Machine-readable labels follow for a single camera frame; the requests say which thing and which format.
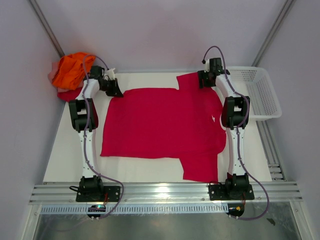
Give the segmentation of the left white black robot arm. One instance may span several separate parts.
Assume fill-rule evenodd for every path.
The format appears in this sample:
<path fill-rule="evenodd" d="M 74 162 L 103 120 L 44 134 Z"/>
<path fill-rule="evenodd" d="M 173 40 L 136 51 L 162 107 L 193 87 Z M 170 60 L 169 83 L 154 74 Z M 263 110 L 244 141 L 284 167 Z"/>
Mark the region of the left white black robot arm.
<path fill-rule="evenodd" d="M 96 151 L 96 130 L 99 118 L 94 104 L 94 96 L 102 91 L 108 97 L 122 97 L 115 69 L 105 70 L 92 66 L 85 74 L 79 95 L 69 101 L 68 107 L 73 129 L 78 133 L 82 150 L 82 177 L 78 186 L 69 189 L 76 192 L 77 202 L 118 202 L 120 186 L 106 186 L 99 171 Z"/>

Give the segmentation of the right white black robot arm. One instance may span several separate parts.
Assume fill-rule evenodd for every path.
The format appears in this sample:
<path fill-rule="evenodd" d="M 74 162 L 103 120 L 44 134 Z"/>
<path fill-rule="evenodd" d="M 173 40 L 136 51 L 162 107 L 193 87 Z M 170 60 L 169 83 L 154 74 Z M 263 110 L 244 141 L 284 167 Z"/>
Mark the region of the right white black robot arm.
<path fill-rule="evenodd" d="M 199 87 L 216 87 L 221 92 L 224 103 L 220 123 L 227 134 L 229 165 L 225 183 L 209 187 L 212 200 L 244 200 L 250 192 L 248 173 L 244 170 L 244 133 L 248 125 L 250 100 L 239 94 L 231 82 L 230 72 L 223 68 L 221 58 L 202 60 L 204 70 L 197 72 Z"/>

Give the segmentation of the magenta pink t-shirt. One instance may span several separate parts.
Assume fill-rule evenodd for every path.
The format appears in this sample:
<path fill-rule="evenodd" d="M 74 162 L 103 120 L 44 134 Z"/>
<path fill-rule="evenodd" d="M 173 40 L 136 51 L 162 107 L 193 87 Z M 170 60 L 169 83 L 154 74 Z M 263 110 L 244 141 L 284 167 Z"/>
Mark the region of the magenta pink t-shirt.
<path fill-rule="evenodd" d="M 223 105 L 197 73 L 180 75 L 175 88 L 138 88 L 114 97 L 102 134 L 102 157 L 179 159 L 183 179 L 218 181 L 218 155 L 227 141 Z"/>

